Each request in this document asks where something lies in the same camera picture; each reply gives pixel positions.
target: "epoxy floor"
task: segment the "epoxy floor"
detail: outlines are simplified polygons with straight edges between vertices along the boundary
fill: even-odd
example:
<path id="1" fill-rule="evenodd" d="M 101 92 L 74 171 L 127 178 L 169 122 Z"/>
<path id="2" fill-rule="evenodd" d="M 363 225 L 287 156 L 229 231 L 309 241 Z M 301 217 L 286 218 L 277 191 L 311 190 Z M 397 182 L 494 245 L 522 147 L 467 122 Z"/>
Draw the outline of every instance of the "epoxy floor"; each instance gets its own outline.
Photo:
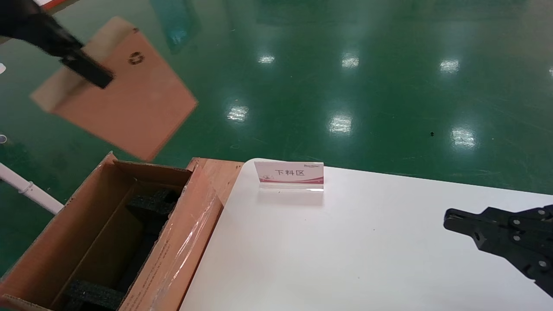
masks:
<path id="1" fill-rule="evenodd" d="M 156 163 L 313 160 L 553 193 L 550 1 L 80 0 L 56 17 L 86 41 L 114 15 L 199 100 Z M 65 202 L 108 151 L 131 159 L 31 102 L 57 60 L 11 40 L 0 63 L 0 162 Z M 0 184 L 0 272 L 50 218 Z"/>

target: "recycling symbol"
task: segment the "recycling symbol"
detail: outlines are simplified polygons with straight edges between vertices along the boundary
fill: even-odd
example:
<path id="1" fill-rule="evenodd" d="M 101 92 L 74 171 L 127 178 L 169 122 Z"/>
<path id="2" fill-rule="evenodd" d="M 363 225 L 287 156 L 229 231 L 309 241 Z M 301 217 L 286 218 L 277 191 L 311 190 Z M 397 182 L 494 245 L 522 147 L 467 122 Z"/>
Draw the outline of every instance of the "recycling symbol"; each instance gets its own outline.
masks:
<path id="1" fill-rule="evenodd" d="M 134 52 L 129 57 L 129 64 L 138 65 L 144 61 L 144 55 L 140 52 Z"/>

